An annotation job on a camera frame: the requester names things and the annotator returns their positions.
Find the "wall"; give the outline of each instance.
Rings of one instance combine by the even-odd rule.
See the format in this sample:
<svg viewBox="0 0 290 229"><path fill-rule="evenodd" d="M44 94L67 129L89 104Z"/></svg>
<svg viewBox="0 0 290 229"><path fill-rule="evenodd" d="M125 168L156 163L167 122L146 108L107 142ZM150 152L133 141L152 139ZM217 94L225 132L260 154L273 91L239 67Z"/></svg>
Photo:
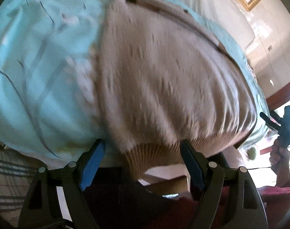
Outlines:
<svg viewBox="0 0 290 229"><path fill-rule="evenodd" d="M280 0L261 0L245 13L255 33L246 55L270 97L290 82L290 14Z"/></svg>

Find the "hand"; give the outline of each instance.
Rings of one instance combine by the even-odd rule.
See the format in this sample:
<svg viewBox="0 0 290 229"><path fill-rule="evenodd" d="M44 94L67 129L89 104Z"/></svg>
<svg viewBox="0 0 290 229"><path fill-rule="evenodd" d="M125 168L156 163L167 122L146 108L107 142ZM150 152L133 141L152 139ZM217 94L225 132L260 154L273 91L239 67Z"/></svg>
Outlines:
<svg viewBox="0 0 290 229"><path fill-rule="evenodd" d="M270 156L270 163L277 175L276 186L283 187L290 180L290 152L288 149L280 147L280 142L276 139Z"/></svg>

